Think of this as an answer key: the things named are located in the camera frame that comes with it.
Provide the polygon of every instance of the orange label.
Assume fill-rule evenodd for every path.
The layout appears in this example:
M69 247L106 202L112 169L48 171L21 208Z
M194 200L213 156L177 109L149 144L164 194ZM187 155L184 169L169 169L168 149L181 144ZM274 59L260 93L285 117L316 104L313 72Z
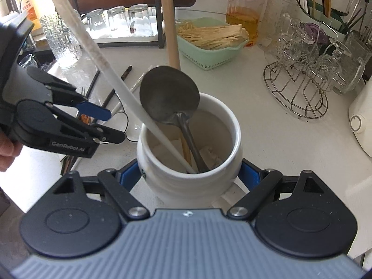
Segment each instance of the orange label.
M38 18L35 12L35 8L33 7L32 2L30 0L27 0L26 2L23 3L22 11L25 10L28 12L27 18L29 20L34 21Z
M31 7L30 9L28 9L27 12L28 12L27 18L29 20L34 21L34 20L36 20L38 18L36 16L36 12L35 12L34 7Z

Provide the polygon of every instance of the screw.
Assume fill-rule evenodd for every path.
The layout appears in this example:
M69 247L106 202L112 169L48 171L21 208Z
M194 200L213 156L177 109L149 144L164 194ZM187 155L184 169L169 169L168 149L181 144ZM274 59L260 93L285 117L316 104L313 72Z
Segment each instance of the screw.
M142 206L135 206L129 209L129 215L133 217L141 217L147 213L147 210Z
M186 216L186 217L190 217L190 216L194 215L194 213L191 212L191 211L185 211L185 212L182 213L182 215Z
M229 213L235 217L241 217L248 214L248 210L242 206L235 206L230 209Z

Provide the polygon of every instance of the green plastic basket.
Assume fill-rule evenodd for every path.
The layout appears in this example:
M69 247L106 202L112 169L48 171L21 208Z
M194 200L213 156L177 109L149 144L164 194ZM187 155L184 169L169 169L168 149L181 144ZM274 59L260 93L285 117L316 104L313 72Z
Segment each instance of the green plastic basket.
M213 18L199 18L190 21L194 23L196 27L228 25L225 22ZM181 38L180 36L177 36L177 40L178 48L181 51L181 53L194 64L198 65L200 68L204 70L216 68L217 66L223 65L231 61L231 59L235 57L239 53L239 51L244 47L244 45L248 42L248 41L243 42L238 47L228 47L219 50L205 50L196 47L195 45Z

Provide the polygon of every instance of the yellow liquid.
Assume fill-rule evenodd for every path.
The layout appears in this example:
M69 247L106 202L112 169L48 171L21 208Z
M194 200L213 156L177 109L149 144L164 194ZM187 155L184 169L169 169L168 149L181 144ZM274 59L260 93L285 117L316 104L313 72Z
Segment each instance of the yellow liquid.
M257 41L259 16L251 9L245 8L249 14L228 13L226 23L230 25L241 24L248 32L249 42L246 46L252 46Z

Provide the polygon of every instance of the ladle handle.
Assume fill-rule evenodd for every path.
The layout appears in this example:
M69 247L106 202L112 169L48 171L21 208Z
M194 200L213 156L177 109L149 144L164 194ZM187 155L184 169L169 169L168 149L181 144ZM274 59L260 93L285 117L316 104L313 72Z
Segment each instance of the ladle handle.
M194 156L196 166L198 167L199 172L200 173L208 172L209 168L205 164L198 148L196 147L194 138L192 137L191 131L189 129L189 124L187 123L186 115L184 113L178 113L177 120L179 123L179 127L182 131L182 134L185 137L187 144L189 145L192 155Z

